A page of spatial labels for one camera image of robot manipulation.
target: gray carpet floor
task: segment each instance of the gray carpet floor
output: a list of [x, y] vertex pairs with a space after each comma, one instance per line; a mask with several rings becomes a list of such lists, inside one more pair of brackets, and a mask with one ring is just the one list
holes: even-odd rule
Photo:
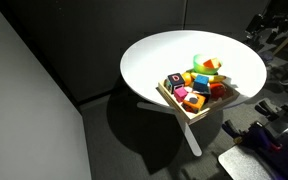
[[193, 156], [173, 115], [137, 108], [136, 103], [144, 100], [127, 87], [83, 105], [92, 179], [231, 179], [217, 159], [233, 146], [221, 124], [230, 119], [246, 130], [255, 120], [266, 121], [254, 110], [257, 102], [265, 99], [272, 107], [288, 102], [288, 86], [278, 83], [288, 70], [287, 54], [286, 48], [269, 63], [267, 82], [255, 97], [190, 126], [203, 151], [201, 157]]

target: wooden box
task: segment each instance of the wooden box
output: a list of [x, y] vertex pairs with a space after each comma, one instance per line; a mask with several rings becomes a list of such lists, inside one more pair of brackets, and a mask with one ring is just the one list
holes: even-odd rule
[[180, 103], [178, 103], [174, 97], [165, 87], [164, 82], [160, 81], [158, 83], [158, 91], [163, 96], [163, 98], [166, 100], [166, 102], [175, 108], [179, 112], [180, 117], [187, 122], [189, 125], [197, 122], [198, 120], [206, 117], [207, 115], [214, 113], [218, 110], [221, 110], [224, 106], [227, 104], [233, 102], [237, 97], [239, 96], [239, 93], [229, 85], [223, 83], [226, 87], [226, 93], [225, 95], [218, 101], [212, 101], [210, 100], [208, 103], [204, 104], [202, 109], [197, 113], [191, 113], [185, 111], [185, 109], [182, 107]]

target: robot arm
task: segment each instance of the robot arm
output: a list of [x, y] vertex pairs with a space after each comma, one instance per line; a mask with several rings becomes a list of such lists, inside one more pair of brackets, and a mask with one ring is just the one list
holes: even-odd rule
[[260, 33], [266, 29], [272, 29], [266, 43], [271, 44], [276, 36], [288, 30], [288, 0], [271, 0], [262, 14], [257, 14], [246, 28], [247, 40], [244, 42], [253, 50], [258, 51]]

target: table top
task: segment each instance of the table top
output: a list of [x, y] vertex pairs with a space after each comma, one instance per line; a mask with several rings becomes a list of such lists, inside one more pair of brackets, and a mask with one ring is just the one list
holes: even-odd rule
[[252, 49], [223, 35], [190, 30], [158, 33], [134, 43], [122, 57], [121, 74], [139, 96], [169, 107], [157, 91], [157, 84], [170, 74], [192, 69], [195, 54], [210, 54], [223, 61], [218, 73], [227, 76], [224, 82], [240, 93], [224, 108], [253, 97], [265, 83], [265, 65]]

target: black wall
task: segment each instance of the black wall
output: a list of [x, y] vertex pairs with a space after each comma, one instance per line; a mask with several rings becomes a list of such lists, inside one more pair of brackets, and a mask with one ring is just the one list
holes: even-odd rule
[[183, 28], [244, 40], [246, 26], [267, 2], [0, 0], [0, 10], [9, 12], [4, 15], [13, 27], [33, 44], [68, 97], [81, 104], [121, 86], [119, 63], [134, 42]]

